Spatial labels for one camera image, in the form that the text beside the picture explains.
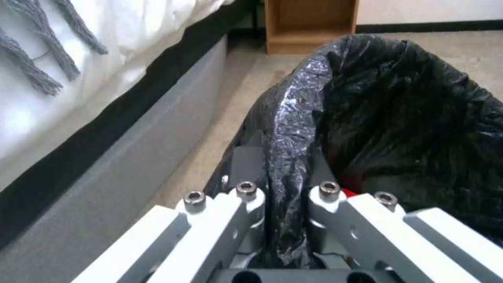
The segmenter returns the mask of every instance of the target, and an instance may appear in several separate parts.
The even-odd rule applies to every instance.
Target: black trash bag
[[[321,47],[250,110],[205,187],[214,196],[234,147],[262,133],[264,267],[315,267],[306,237],[311,157],[338,183],[439,207],[503,239],[503,104],[410,41],[350,35]]]

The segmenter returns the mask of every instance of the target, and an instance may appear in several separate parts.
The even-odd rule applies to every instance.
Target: black baseboard
[[[241,36],[260,36],[264,37],[266,36],[266,29],[265,28],[257,28],[256,30],[253,30],[252,28],[246,28],[246,29],[232,29],[229,31],[228,34],[230,37],[241,37]]]
[[[442,32],[442,31],[485,31],[485,30],[503,30],[503,20],[356,26],[356,33]]]

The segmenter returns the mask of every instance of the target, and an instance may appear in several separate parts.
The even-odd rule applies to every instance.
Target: gray tassel
[[[66,77],[70,81],[73,81],[79,75],[79,71],[75,66],[75,62],[73,62],[70,55],[63,49],[63,46],[49,26],[49,21],[47,20],[44,10],[42,10],[40,6],[40,2],[38,0],[5,1],[11,9],[24,15],[35,25],[35,32],[42,37],[42,40],[49,47],[58,65],[66,74]]]
[[[70,2],[70,0],[53,0],[56,2],[60,11],[63,13],[66,21],[70,25],[71,29],[79,35],[79,37],[87,44],[89,47],[96,51],[99,55],[108,54],[107,48],[102,45],[99,40],[91,33],[87,28],[86,24],[82,18],[75,11],[75,7]]]
[[[2,29],[0,29],[0,51],[3,51],[11,62],[21,69],[36,90],[55,96],[63,87],[44,71],[37,68],[21,46],[14,39],[7,36]]]

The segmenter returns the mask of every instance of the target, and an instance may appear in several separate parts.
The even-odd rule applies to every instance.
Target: red object
[[[347,197],[352,197],[352,196],[358,195],[357,193],[350,191],[348,189],[344,189],[344,188],[343,188],[343,192],[346,194]]]

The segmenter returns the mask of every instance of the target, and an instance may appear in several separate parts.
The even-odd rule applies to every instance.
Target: gray bed frame
[[[1,283],[70,282],[127,230],[208,128],[225,56],[226,37],[0,253]]]

